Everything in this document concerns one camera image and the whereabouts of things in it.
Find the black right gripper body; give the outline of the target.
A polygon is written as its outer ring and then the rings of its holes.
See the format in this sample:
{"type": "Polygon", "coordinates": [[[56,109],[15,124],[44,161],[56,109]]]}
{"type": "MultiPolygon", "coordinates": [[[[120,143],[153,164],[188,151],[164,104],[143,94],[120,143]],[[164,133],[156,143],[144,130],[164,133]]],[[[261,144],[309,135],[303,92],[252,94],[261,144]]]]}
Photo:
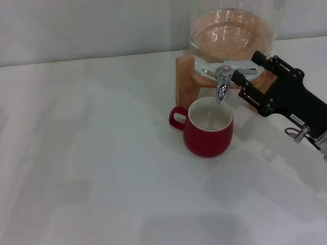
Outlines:
{"type": "Polygon", "coordinates": [[[277,78],[265,100],[271,105],[271,114],[283,115],[300,128],[294,141],[308,136],[317,149],[326,149],[326,103],[304,87],[303,79],[277,78]]]}

